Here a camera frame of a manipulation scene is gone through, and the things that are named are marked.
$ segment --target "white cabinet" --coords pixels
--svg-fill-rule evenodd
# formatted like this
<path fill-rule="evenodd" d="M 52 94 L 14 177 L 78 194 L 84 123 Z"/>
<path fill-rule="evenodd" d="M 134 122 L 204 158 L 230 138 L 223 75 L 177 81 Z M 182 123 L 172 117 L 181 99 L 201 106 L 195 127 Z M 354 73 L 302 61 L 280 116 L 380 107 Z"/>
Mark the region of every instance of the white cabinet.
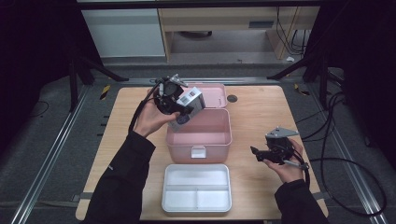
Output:
<path fill-rule="evenodd" d="M 127 63 L 146 57 L 164 59 L 157 9 L 82 10 L 82 14 L 104 63 Z"/>

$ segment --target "gray carpet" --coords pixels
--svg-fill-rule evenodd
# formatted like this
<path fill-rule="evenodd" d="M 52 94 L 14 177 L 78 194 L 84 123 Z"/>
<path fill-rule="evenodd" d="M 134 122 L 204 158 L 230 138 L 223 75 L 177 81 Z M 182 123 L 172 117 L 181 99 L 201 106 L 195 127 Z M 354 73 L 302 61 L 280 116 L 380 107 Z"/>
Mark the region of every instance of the gray carpet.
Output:
<path fill-rule="evenodd" d="M 274 75 L 281 67 L 241 64 L 188 67 L 137 66 L 123 67 L 122 69 L 113 67 L 111 69 L 124 77 L 161 77 L 175 73 L 179 73 L 182 77 L 260 77 Z M 317 84 L 304 84 L 299 74 L 301 74 L 301 71 L 296 72 L 294 77 L 285 77 L 278 83 L 286 94 L 296 121 L 314 115 L 320 110 L 314 97 Z M 293 87 L 296 81 L 299 83 L 301 90 L 310 91 L 311 95 L 303 95 L 297 92 Z M 106 84 L 111 84 L 110 91 L 105 100 L 100 100 L 99 97 Z M 106 124 L 106 116 L 110 115 L 117 92 L 122 87 L 125 87 L 125 85 L 95 73 L 95 83 L 91 86 L 76 123 L 64 143 L 62 152 L 50 172 L 44 188 L 39 194 L 39 202 L 69 202 L 74 194 L 82 192 L 101 141 L 101 133 L 105 130 L 103 124 Z M 335 94 L 338 91 L 340 91 L 340 88 L 329 82 L 330 94 Z M 32 112 L 33 116 L 26 122 L 24 128 L 21 129 L 9 146 L 7 156 L 0 161 L 0 190 L 2 192 L 0 194 L 2 204 L 0 223 L 10 223 L 16 207 L 33 183 L 35 175 L 44 159 L 46 159 L 57 133 L 61 130 L 67 117 L 69 101 L 68 78 L 62 78 L 48 84 L 41 92 L 40 102 L 37 103 Z M 297 126 L 301 136 L 308 136 L 319 128 L 323 122 L 322 116 L 316 114 L 310 119 L 298 122 Z M 364 136 L 348 105 L 338 104 L 335 107 L 334 122 L 337 131 L 341 134 L 356 162 L 370 168 L 370 171 L 379 179 L 388 198 L 385 217 L 388 223 L 396 223 L 395 171 L 378 148 L 367 147 L 364 144 Z M 310 140 L 319 139 L 322 136 L 323 133 L 318 133 Z M 304 146 L 310 159 L 320 157 L 322 140 L 306 141 Z M 339 156 L 332 139 L 328 140 L 325 156 Z M 311 165 L 319 183 L 321 183 L 319 163 L 313 162 Z M 326 183 L 334 197 L 347 207 L 364 212 L 361 200 L 349 180 L 344 163 L 325 161 L 324 174 Z M 381 203 L 382 198 L 376 184 L 369 177 L 366 178 L 376 199 Z M 326 204 L 329 208 L 331 223 L 375 223 L 368 217 L 352 215 L 333 200 L 326 200 Z M 78 223 L 75 212 L 75 207 L 54 207 L 37 204 L 26 223 Z"/>

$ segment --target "pink plastic container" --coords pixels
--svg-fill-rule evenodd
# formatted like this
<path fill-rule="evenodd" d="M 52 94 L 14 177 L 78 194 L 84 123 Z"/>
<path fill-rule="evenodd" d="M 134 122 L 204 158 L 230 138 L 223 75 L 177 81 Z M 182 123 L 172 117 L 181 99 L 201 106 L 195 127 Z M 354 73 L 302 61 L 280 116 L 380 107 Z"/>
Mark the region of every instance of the pink plastic container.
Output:
<path fill-rule="evenodd" d="M 168 127 L 166 143 L 175 163 L 222 163 L 233 141 L 224 85 L 190 84 L 204 94 L 206 108 L 174 132 Z"/>

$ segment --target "person's left hand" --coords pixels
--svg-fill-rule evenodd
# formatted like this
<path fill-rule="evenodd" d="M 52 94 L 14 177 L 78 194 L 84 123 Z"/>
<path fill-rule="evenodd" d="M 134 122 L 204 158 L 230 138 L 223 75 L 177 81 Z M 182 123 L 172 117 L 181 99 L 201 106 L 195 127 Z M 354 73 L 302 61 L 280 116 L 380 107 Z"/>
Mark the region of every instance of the person's left hand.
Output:
<path fill-rule="evenodd" d="M 175 120 L 179 116 L 179 112 L 171 115 L 163 114 L 155 105 L 154 100 L 151 99 L 146 102 L 137 119 L 134 131 L 143 137 L 147 137 L 152 133 L 157 132 L 166 122 Z"/>

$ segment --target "black sleeve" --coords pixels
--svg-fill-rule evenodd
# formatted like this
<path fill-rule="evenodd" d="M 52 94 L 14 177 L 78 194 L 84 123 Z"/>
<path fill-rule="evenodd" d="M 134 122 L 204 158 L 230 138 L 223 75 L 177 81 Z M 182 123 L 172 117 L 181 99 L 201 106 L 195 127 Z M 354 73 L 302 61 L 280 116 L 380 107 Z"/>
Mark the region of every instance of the black sleeve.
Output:
<path fill-rule="evenodd" d="M 329 223 L 302 179 L 283 184 L 275 198 L 282 224 Z"/>
<path fill-rule="evenodd" d="M 155 146 L 130 132 L 99 179 L 81 224 L 138 223 L 142 193 Z"/>

